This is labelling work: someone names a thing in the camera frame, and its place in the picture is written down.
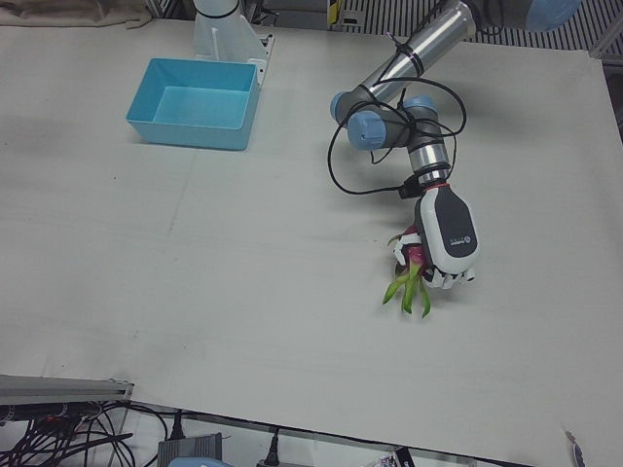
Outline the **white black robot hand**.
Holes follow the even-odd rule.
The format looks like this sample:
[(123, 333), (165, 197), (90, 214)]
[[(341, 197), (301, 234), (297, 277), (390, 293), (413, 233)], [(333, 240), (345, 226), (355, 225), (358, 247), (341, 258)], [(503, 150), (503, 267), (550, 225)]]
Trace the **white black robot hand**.
[(393, 246), (400, 270), (415, 261), (424, 283), (444, 290), (474, 279), (479, 254), (472, 210), (447, 183), (424, 190), (415, 206), (414, 224)]

